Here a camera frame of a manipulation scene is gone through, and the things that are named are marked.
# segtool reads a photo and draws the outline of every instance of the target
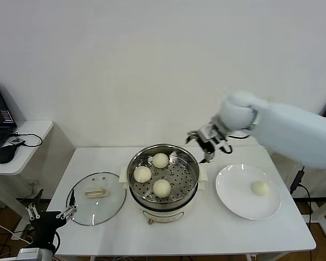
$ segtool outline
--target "white table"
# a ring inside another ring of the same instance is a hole
[[[40,136],[44,139],[49,131],[53,127],[52,121],[18,121],[17,129],[15,132],[18,133],[34,133],[37,136]],[[29,145],[34,145],[40,143],[40,140],[37,137],[32,135],[29,136],[21,136],[18,137],[26,141]],[[6,142],[3,146],[10,145],[10,143]],[[28,164],[29,160],[34,155],[35,151],[39,147],[24,147],[21,146],[16,151],[16,154],[12,161],[0,164],[0,175],[17,175],[22,172],[25,166]]]
[[[200,148],[187,148],[197,160]],[[99,171],[120,174],[140,148],[78,148],[52,198],[48,210],[62,210],[72,187]],[[229,211],[217,197],[218,171],[233,163],[252,164],[272,176],[282,196],[278,213],[264,221],[243,219]],[[277,260],[282,252],[316,247],[300,212],[267,151],[260,146],[234,147],[234,153],[217,153],[206,165],[209,181],[198,191],[191,211],[181,220],[148,225],[127,192],[122,209],[109,221],[81,226],[72,221],[58,230],[60,256],[163,256],[272,253],[263,260]]]
[[[52,129],[52,127],[53,127],[52,121],[18,121],[17,129],[15,130],[15,132],[22,133],[22,134],[34,133],[40,136],[42,139],[44,139],[49,133],[49,131]],[[38,144],[40,142],[38,138],[32,135],[22,136],[20,138],[25,140],[26,143],[29,145]],[[0,176],[12,176],[21,173],[38,148],[39,147],[24,147],[24,146],[19,147],[12,161],[5,164],[0,164]],[[7,191],[7,189],[5,189],[1,185],[1,181],[0,181],[0,203],[7,205],[9,208],[11,208],[14,212],[16,212],[19,216],[22,217],[21,222],[16,227],[16,231],[24,230],[26,224],[29,222],[28,213],[25,207],[21,203],[19,203],[19,201],[16,200],[16,198],[13,195],[11,195],[11,193]]]

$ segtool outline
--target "wooden floor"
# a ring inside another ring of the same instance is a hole
[[[306,203],[298,203],[297,204],[299,210],[302,214],[308,214],[309,208]],[[0,224],[11,231],[14,230],[14,228],[17,226],[18,222],[20,220],[20,217],[13,212],[9,208],[0,209]],[[317,247],[315,250],[312,251],[312,260],[314,261],[326,261],[326,237],[323,234],[322,230],[320,229],[320,226],[317,224],[311,225],[311,231],[312,235],[315,238]],[[5,230],[0,228],[0,233],[6,233]],[[23,236],[24,239],[30,241],[30,237],[28,237],[26,234]],[[10,247],[2,247],[1,245],[6,244]],[[11,240],[11,235],[0,235],[0,254],[5,254],[9,251],[14,250],[10,256],[14,257],[17,256],[19,248],[25,246],[26,243],[23,241],[16,241]],[[99,257],[97,258],[97,261],[111,261],[111,257]],[[127,261],[146,261],[146,257],[133,257],[133,258],[127,258]],[[192,257],[148,257],[148,261],[164,261],[164,260],[170,260],[170,261],[245,261],[246,257],[245,255],[241,256],[192,256]],[[286,256],[282,257],[280,261],[309,261],[309,252],[296,252],[296,253],[290,253]]]

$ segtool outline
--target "white wall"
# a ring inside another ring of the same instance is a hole
[[[25,174],[64,159],[52,188],[74,147],[181,145],[234,90],[318,113],[326,1],[0,0],[0,84],[58,126]]]

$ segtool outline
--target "computer mouse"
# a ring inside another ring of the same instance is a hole
[[[17,145],[8,145],[0,148],[0,164],[10,162],[15,156]]]

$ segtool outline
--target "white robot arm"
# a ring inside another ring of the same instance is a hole
[[[326,170],[326,119],[291,105],[267,103],[248,92],[237,92],[222,103],[211,122],[189,132],[210,162],[215,149],[231,153],[227,135],[243,131],[257,141],[304,166]]]

